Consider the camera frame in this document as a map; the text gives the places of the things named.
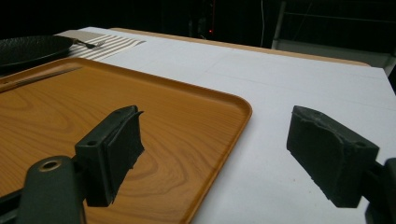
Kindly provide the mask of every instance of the white table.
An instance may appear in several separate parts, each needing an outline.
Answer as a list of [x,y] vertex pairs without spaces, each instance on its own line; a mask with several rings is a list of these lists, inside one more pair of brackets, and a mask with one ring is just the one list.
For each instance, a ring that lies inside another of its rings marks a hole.
[[245,98],[253,115],[193,223],[365,223],[367,201],[336,208],[286,149],[291,111],[321,111],[396,157],[396,97],[382,69],[88,27],[145,40],[103,59]]

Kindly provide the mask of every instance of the fork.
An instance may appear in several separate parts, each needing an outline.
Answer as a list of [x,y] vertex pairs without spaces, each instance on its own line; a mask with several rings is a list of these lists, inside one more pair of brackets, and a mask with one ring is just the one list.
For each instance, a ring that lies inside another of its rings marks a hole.
[[102,45],[105,44],[105,40],[99,41],[96,44],[89,44],[89,43],[85,43],[79,39],[73,38],[73,44],[83,44],[85,45],[85,47],[87,47],[87,49],[96,49],[101,47]]

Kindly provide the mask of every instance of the black plate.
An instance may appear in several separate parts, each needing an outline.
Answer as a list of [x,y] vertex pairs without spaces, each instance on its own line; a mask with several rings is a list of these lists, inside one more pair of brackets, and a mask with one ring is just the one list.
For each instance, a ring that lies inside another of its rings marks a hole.
[[0,72],[9,73],[60,59],[73,40],[57,35],[35,35],[0,40]]

